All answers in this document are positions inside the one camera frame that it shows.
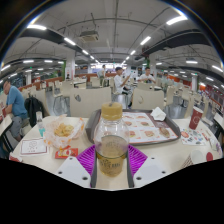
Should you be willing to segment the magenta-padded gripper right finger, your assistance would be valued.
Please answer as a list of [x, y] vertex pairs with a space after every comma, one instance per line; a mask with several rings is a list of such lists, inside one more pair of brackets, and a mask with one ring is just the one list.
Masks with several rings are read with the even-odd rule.
[[130, 188], [140, 188], [168, 175], [155, 156], [148, 157], [139, 149], [129, 146], [127, 152], [127, 179]]

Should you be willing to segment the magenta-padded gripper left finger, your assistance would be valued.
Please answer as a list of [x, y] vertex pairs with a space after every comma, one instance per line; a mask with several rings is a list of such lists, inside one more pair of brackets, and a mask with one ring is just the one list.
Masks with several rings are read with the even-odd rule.
[[55, 174], [84, 188], [95, 188], [97, 182], [95, 146], [85, 149], [76, 157], [69, 156]]

